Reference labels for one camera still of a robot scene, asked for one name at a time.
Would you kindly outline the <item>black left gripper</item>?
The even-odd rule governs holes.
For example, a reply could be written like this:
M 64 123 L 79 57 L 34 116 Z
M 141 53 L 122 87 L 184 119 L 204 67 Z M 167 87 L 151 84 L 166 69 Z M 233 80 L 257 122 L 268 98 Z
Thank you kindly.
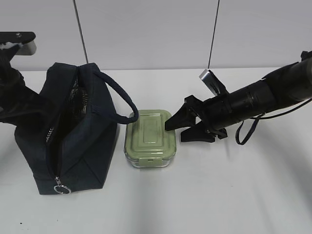
M 28 88 L 23 75 L 10 64 L 20 47 L 10 43 L 0 49 L 0 121 L 18 127 L 43 127 L 49 100 Z

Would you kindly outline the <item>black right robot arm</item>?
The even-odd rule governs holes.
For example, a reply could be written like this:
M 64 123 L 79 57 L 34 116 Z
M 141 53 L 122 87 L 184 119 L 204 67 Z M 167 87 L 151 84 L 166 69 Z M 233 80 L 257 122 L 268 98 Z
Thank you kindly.
M 213 143 L 216 138 L 227 138 L 226 127 L 254 122 L 243 140 L 237 129 L 235 140 L 244 145 L 265 114 L 293 106 L 298 109 L 312 100 L 312 53 L 303 51 L 301 61 L 283 66 L 265 75 L 261 80 L 232 93 L 208 69 L 199 76 L 214 94 L 205 101 L 190 95 L 181 108 L 165 122 L 165 130 L 179 128 L 182 142 L 203 141 Z

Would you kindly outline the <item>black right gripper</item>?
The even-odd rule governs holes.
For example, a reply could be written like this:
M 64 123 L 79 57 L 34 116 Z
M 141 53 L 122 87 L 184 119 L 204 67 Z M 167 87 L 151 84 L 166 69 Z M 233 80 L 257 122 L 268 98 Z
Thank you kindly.
M 190 127 L 181 132 L 181 142 L 214 143 L 215 138 L 227 138 L 226 123 L 233 112 L 230 98 L 231 94 L 224 94 L 201 101 L 190 95 L 184 99 L 182 107 L 165 122 L 165 130 Z M 200 118 L 196 125 L 195 117 Z

